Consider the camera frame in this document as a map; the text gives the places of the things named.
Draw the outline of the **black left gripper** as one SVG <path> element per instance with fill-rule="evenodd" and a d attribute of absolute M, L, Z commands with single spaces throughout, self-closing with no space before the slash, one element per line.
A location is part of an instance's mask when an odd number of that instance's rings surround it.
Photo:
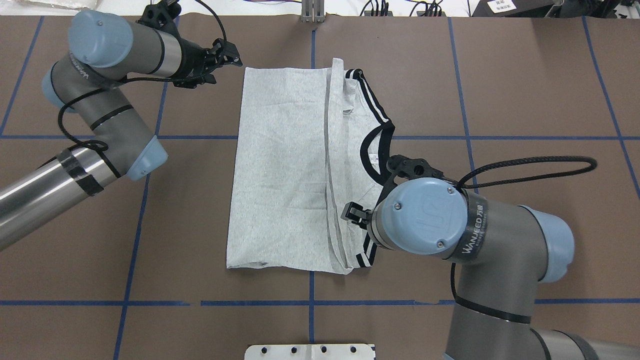
<path fill-rule="evenodd" d="M 225 39 L 215 39 L 210 48 L 183 39 L 182 60 L 174 73 L 176 88 L 194 89 L 203 84 L 216 84 L 213 72 L 224 66 L 243 66 L 236 44 Z"/>

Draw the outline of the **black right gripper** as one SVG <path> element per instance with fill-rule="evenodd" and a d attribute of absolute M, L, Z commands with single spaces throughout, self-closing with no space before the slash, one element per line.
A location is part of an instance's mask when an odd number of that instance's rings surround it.
<path fill-rule="evenodd" d="M 340 218 L 372 235 L 375 210 L 377 210 L 377 207 L 365 209 L 359 203 L 348 202 L 343 207 Z"/>

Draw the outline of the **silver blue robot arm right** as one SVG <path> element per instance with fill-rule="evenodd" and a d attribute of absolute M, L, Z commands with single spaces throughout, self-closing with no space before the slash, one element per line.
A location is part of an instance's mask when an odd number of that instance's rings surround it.
<path fill-rule="evenodd" d="M 560 280 L 575 238 L 561 218 L 455 190 L 437 178 L 395 187 L 375 208 L 342 218 L 380 248 L 458 265 L 445 360 L 637 360 L 639 348 L 531 326 L 540 283 Z"/>

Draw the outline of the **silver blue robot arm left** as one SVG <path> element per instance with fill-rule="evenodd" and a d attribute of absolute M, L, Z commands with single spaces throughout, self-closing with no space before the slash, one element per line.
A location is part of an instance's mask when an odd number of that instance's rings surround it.
<path fill-rule="evenodd" d="M 139 180 L 167 161 L 123 85 L 194 89 L 215 84 L 213 73 L 223 66 L 242 66 L 217 14 L 222 36 L 204 48 L 181 36 L 175 22 L 180 12 L 176 0 L 160 0 L 135 22 L 93 9 L 73 16 L 68 54 L 42 79 L 43 94 L 58 108 L 57 125 L 73 144 L 1 191 L 2 249 L 119 178 Z"/>

